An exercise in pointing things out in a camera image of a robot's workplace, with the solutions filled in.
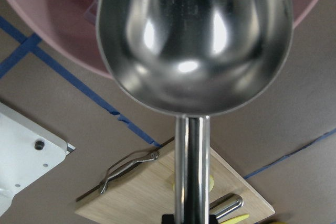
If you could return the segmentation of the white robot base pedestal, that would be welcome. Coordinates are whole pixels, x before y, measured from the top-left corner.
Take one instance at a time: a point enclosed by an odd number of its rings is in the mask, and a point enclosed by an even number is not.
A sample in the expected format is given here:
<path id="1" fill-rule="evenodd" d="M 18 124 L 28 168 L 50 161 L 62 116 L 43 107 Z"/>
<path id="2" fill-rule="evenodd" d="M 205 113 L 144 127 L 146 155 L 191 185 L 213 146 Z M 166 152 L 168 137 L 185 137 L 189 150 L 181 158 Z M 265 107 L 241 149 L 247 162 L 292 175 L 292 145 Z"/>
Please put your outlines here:
<path id="1" fill-rule="evenodd" d="M 20 191 L 42 177 L 76 148 L 1 103 L 1 215 Z"/>

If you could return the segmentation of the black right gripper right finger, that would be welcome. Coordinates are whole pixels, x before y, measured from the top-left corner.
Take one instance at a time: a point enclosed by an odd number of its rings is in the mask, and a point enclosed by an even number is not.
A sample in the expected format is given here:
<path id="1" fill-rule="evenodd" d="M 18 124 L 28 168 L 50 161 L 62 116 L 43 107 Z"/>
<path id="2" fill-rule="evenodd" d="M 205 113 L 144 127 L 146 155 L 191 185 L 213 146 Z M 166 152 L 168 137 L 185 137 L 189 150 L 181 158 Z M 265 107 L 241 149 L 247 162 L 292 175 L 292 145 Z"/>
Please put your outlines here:
<path id="1" fill-rule="evenodd" d="M 218 220 L 215 215 L 209 215 L 209 224 L 218 224 Z"/>

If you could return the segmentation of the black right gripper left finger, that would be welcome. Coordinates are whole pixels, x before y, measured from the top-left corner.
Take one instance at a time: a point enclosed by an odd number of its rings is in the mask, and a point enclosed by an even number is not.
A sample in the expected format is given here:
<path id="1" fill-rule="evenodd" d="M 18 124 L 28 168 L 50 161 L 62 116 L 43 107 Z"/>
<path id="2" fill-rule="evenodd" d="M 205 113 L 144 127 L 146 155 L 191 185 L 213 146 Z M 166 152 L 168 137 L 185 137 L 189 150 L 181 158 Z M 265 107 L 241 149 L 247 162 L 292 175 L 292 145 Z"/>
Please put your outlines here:
<path id="1" fill-rule="evenodd" d="M 161 218 L 161 224 L 175 224 L 173 214 L 163 214 Z"/>

